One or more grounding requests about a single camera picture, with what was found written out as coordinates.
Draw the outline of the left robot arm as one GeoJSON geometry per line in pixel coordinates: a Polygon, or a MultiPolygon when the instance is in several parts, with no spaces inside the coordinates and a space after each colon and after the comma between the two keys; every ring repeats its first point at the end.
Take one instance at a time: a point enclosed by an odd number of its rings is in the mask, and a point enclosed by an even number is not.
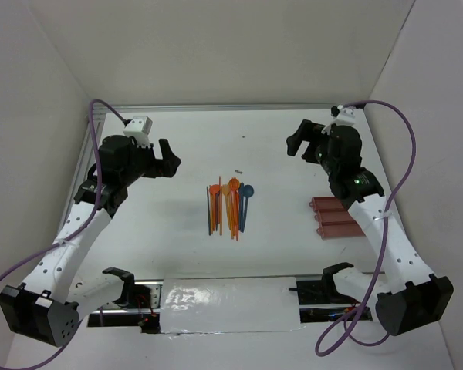
{"type": "Polygon", "coordinates": [[[74,203],[52,250],[33,271],[0,293],[0,307],[11,331],[54,347],[64,346],[79,322],[105,304],[131,306],[137,298],[133,273],[117,267],[78,277],[79,267],[101,232],[128,197],[129,186],[141,177],[173,177],[181,164],[168,140],[159,141],[156,158],[151,145],[133,137],[103,139],[93,164],[74,197],[74,203]]]}

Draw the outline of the blue knife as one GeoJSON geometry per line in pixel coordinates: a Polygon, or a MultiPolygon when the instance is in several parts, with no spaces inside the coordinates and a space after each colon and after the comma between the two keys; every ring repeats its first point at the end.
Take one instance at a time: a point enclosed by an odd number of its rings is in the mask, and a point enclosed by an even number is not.
{"type": "Polygon", "coordinates": [[[243,211],[244,211],[244,183],[240,183],[238,188],[238,231],[243,232],[243,211]]]}

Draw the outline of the blue spoon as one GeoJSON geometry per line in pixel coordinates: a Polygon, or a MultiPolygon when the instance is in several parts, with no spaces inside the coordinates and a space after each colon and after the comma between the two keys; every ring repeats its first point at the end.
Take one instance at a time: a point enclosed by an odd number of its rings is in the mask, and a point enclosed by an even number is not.
{"type": "Polygon", "coordinates": [[[243,210],[242,210],[242,225],[241,225],[241,232],[245,231],[245,223],[246,223],[246,218],[247,218],[247,212],[248,212],[248,200],[250,197],[254,195],[254,188],[252,185],[247,184],[244,185],[243,190],[242,190],[242,204],[243,204],[243,210]]]}

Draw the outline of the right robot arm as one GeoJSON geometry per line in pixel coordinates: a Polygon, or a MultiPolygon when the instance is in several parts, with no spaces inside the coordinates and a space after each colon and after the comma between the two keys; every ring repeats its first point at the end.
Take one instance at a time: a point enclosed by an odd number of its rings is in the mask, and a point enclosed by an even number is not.
{"type": "Polygon", "coordinates": [[[386,211],[387,198],[373,173],[361,165],[360,134],[350,126],[304,119],[286,140],[295,156],[308,142],[302,158],[318,163],[330,189],[363,231],[375,253],[384,252],[385,281],[377,281],[367,302],[374,320],[392,336],[441,319],[454,292],[447,277],[436,277],[421,260],[396,218],[386,211]]]}

